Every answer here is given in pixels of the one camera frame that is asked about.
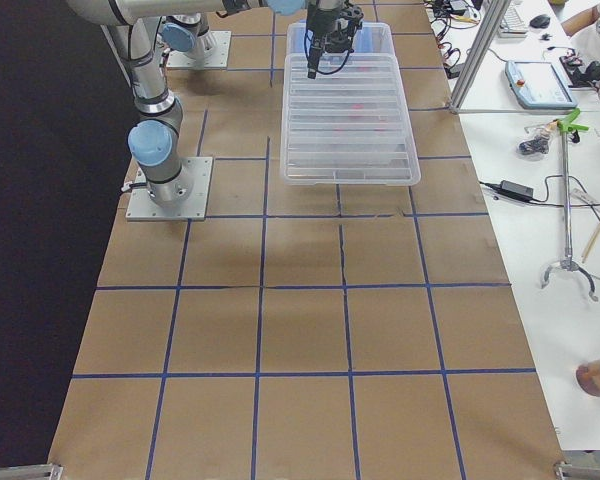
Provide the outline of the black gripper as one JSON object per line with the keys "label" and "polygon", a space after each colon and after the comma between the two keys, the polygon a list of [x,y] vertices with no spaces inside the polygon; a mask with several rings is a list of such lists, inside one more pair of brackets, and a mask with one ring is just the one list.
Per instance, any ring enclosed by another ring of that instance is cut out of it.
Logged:
{"label": "black gripper", "polygon": [[362,27],[364,12],[354,3],[309,3],[306,18],[307,31],[312,32],[310,53],[329,53],[338,50],[330,42],[334,33],[347,29],[351,37]]}

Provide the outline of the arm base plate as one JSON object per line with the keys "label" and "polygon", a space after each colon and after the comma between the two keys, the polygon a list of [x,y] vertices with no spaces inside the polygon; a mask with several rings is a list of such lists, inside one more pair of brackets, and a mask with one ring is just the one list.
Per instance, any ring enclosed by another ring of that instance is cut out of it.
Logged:
{"label": "arm base plate", "polygon": [[171,37],[167,68],[171,70],[226,69],[231,44],[230,31],[209,30],[204,35]]}
{"label": "arm base plate", "polygon": [[204,221],[212,178],[212,157],[181,158],[179,176],[164,184],[150,182],[141,168],[127,183],[128,221]]}

